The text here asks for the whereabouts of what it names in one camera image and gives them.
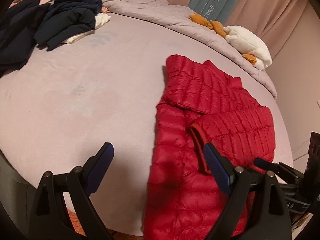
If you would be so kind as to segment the pink curtain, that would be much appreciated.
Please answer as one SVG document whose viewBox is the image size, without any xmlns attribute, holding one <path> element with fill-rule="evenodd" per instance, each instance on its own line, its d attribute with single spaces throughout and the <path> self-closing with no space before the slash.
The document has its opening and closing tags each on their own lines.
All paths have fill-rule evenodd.
<svg viewBox="0 0 320 240">
<path fill-rule="evenodd" d="M 188 5 L 190 0 L 168 0 L 170 4 Z M 276 57 L 305 13 L 308 0 L 238 0 L 225 25 L 240 25 L 255 33 Z"/>
</svg>

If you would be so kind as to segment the red down jacket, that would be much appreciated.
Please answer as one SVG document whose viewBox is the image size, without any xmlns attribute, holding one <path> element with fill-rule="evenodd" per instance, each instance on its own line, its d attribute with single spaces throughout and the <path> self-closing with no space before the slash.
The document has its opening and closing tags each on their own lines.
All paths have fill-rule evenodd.
<svg viewBox="0 0 320 240">
<path fill-rule="evenodd" d="M 234 166 L 274 159 L 274 122 L 232 77 L 210 61 L 167 58 L 143 222 L 145 239 L 203 239 L 228 200 L 204 159 L 212 143 Z"/>
</svg>

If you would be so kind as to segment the dark navy clothes pile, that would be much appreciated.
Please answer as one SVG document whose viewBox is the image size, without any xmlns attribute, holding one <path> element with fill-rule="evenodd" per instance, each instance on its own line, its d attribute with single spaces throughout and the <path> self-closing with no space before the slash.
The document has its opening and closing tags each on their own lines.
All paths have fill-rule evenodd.
<svg viewBox="0 0 320 240">
<path fill-rule="evenodd" d="M 1 73 L 20 70 L 35 46 L 52 51 L 66 39 L 95 29 L 101 0 L 24 0 L 1 19 Z"/>
</svg>

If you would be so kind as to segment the white goose plush toy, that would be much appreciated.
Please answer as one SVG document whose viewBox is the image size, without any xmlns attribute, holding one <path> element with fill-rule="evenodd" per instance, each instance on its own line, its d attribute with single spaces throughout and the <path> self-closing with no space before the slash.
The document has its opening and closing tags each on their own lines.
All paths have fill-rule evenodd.
<svg viewBox="0 0 320 240">
<path fill-rule="evenodd" d="M 206 20 L 198 13 L 189 18 L 223 37 L 243 58 L 258 70 L 265 70 L 272 64 L 272 58 L 267 45 L 248 29 L 239 25 L 224 27 L 219 21 Z"/>
</svg>

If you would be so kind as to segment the grey folded quilt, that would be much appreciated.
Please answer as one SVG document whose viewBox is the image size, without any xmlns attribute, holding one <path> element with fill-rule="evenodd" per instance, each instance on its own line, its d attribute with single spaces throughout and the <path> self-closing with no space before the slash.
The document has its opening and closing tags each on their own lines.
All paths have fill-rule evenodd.
<svg viewBox="0 0 320 240">
<path fill-rule="evenodd" d="M 109 11 L 161 25 L 193 38 L 227 57 L 251 77 L 261 83 L 277 98 L 276 88 L 264 70 L 253 67 L 242 54 L 214 31 L 193 22 L 189 16 L 194 12 L 182 5 L 170 5 L 167 0 L 101 0 Z"/>
</svg>

